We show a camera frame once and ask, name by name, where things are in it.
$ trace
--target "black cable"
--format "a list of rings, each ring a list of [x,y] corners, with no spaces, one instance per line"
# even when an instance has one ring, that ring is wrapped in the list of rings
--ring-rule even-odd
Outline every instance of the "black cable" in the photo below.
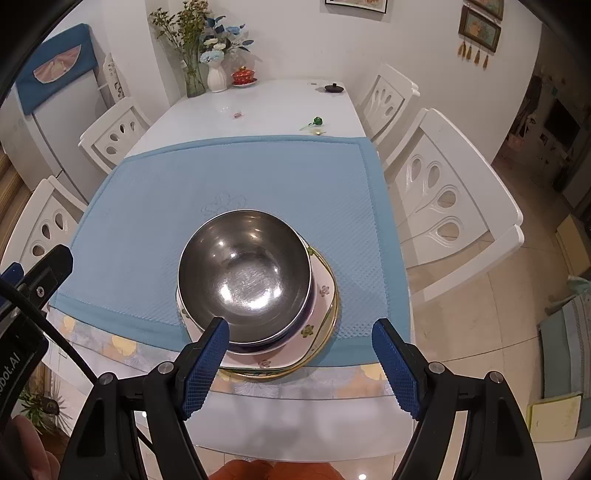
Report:
[[[69,356],[72,361],[82,370],[86,378],[94,385],[98,379],[92,369],[75,350],[74,347],[63,337],[63,335],[57,331],[57,329],[37,310],[33,304],[26,298],[21,292],[14,288],[10,283],[0,277],[0,296],[7,299],[15,307],[21,309],[21,311],[31,319],[47,336],[53,340],[58,347],[60,347]],[[146,438],[142,431],[136,427],[138,432],[138,438],[144,442],[146,447],[154,451],[152,443]]]

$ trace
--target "stainless steel bowl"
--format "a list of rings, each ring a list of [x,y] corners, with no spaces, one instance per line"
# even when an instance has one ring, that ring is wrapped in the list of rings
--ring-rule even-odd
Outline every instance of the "stainless steel bowl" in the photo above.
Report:
[[[309,313],[310,257],[300,236],[269,213],[235,210],[205,223],[189,240],[178,290],[202,329],[230,325],[230,349],[253,352],[284,338]]]

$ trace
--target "artificial flower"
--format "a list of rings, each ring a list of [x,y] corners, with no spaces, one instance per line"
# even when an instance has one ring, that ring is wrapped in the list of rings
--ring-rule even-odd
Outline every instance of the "artificial flower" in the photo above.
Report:
[[[221,50],[204,51],[199,57],[201,63],[210,63],[213,61],[221,61],[224,58],[224,53]]]

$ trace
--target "chair back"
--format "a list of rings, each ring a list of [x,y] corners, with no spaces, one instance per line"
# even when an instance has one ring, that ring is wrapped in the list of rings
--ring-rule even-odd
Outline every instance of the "chair back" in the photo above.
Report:
[[[485,273],[524,242],[521,210],[480,152],[437,110],[422,109],[385,162],[407,268],[453,255],[490,231],[494,242],[455,272],[413,294],[434,298]]]
[[[55,177],[40,181],[12,231],[0,271],[18,262],[26,273],[56,245],[69,245],[85,210]]]
[[[124,97],[80,137],[78,146],[107,174],[118,165],[150,123],[131,97]]]
[[[382,64],[373,88],[359,108],[366,135],[378,145],[397,125],[404,127],[403,119],[410,122],[416,114],[419,97],[415,83],[390,65]]]

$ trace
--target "picture frame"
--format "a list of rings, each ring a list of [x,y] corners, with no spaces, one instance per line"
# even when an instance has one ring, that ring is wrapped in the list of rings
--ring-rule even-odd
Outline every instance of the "picture frame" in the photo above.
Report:
[[[501,28],[490,18],[464,5],[459,34],[494,53],[501,37]]]
[[[386,13],[386,9],[388,8],[388,0],[324,0],[324,4],[361,8],[381,14]]]
[[[493,17],[503,20],[505,13],[505,0],[468,0],[471,4],[482,8]]]

